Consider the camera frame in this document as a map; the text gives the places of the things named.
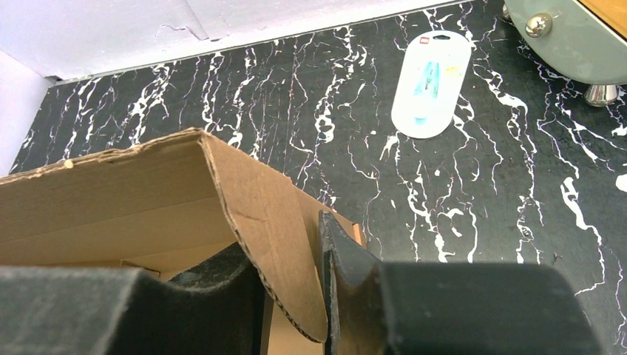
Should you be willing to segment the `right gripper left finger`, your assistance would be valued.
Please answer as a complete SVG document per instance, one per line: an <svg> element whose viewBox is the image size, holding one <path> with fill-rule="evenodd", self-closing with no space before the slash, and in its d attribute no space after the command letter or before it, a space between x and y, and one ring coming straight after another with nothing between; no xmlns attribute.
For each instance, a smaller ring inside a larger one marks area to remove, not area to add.
<svg viewBox="0 0 627 355"><path fill-rule="evenodd" d="M236 243L162 281L138 268L1 268L3 354L262 354L265 292Z"/></svg>

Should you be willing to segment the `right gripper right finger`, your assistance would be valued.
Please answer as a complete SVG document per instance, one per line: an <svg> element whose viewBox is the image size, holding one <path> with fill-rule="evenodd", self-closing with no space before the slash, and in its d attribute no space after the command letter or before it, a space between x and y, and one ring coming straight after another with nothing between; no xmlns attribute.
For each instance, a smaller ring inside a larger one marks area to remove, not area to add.
<svg viewBox="0 0 627 355"><path fill-rule="evenodd" d="M601 354L567 280L514 263L382 261L319 213L326 354Z"/></svg>

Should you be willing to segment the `brown cardboard box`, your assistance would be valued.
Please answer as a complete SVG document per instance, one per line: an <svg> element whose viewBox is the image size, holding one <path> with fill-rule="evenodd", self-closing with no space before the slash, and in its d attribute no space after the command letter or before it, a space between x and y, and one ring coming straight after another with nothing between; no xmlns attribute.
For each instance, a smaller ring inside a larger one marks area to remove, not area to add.
<svg viewBox="0 0 627 355"><path fill-rule="evenodd" d="M171 280L236 243L265 292L262 354L320 354L319 213L291 179L187 129L1 179L1 268L138 268Z"/></svg>

